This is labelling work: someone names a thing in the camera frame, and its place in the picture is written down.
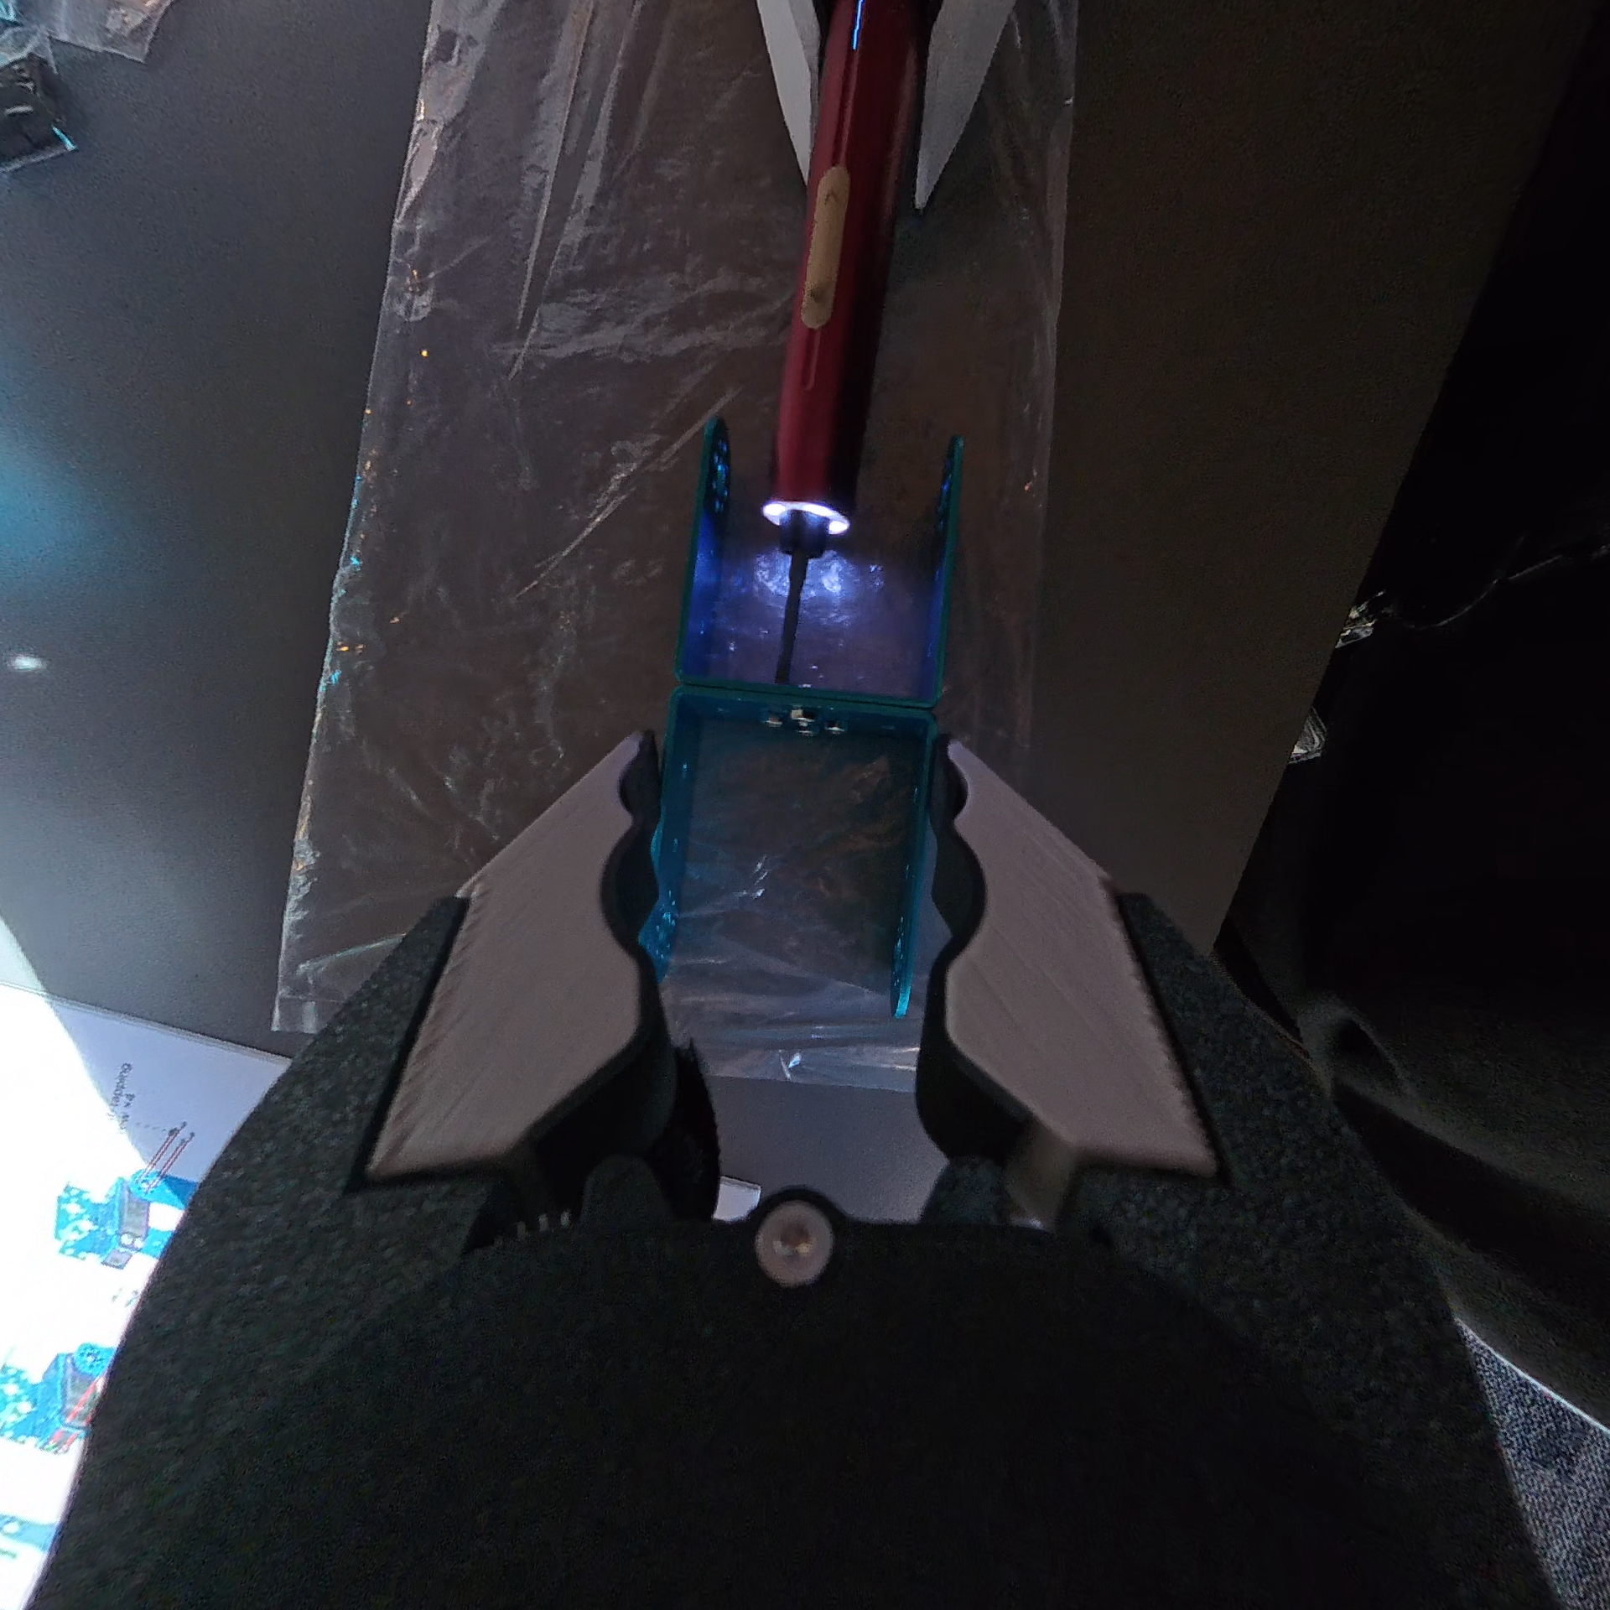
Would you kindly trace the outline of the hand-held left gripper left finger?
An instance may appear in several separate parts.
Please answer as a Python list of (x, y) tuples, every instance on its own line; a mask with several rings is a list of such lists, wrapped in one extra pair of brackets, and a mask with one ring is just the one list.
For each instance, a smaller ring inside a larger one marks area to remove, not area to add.
[(588, 1175), (667, 1133), (677, 1058), (643, 942), (662, 762), (631, 734), (460, 890), (464, 912), (366, 1160), (370, 1183)]

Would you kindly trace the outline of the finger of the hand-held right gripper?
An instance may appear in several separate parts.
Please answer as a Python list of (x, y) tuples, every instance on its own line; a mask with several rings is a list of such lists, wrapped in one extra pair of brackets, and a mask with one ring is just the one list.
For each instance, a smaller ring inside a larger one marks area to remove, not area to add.
[(804, 180), (811, 179), (821, 103), (824, 23), (816, 1), (757, 1), (777, 102)]
[(915, 209), (925, 211), (965, 133), (1014, 13), (1012, 1), (942, 1), (925, 56)]

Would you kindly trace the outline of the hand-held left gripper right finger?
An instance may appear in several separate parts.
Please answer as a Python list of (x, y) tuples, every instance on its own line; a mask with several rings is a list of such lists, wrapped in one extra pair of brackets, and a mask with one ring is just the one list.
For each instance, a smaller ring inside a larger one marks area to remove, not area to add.
[(1091, 855), (957, 737), (937, 757), (920, 1120), (948, 1162), (1009, 1178), (1220, 1158), (1121, 908)]

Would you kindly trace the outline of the red electric screwdriver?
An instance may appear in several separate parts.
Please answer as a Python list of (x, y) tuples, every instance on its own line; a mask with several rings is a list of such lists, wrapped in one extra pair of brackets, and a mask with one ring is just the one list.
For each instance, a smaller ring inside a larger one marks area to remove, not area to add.
[(823, 21), (807, 229), (767, 519), (789, 556), (776, 682), (794, 677), (812, 559), (849, 533), (873, 407), (901, 182), (930, 24), (921, 3), (816, 3)]

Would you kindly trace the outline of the blue metal bracket assembly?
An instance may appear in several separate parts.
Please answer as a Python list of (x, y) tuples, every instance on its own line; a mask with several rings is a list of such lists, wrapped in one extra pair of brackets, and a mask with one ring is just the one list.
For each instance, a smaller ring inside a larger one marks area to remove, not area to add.
[(643, 942), (687, 1004), (913, 1004), (965, 439), (903, 529), (804, 563), (705, 427), (668, 707), (658, 900)]

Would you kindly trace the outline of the clear plastic bag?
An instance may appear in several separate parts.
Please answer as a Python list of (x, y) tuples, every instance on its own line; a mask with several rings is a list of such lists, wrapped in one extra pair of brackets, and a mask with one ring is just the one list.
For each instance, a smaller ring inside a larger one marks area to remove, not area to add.
[[(1032, 746), (1077, 3), (1017, 3), (896, 234), (861, 507), (965, 442), (940, 720)], [(702, 437), (764, 492), (804, 180), (755, 3), (433, 3), (272, 1026), (314, 1034), (621, 736), (665, 715)]]

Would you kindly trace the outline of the printed instruction manual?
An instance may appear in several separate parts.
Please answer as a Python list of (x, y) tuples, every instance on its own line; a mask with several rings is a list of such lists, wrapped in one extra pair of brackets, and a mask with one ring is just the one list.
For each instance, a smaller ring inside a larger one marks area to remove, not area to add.
[(4, 984), (4, 1606), (33, 1596), (160, 1257), (286, 1066)]

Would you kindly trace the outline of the small clear parts bag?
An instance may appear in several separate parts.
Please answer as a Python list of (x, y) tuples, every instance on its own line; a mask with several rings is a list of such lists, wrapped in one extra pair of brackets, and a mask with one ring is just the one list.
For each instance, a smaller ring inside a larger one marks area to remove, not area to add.
[(76, 150), (61, 90), (46, 35), (4, 35), (2, 174)]
[(173, 1), (2, 1), (4, 33), (143, 63)]

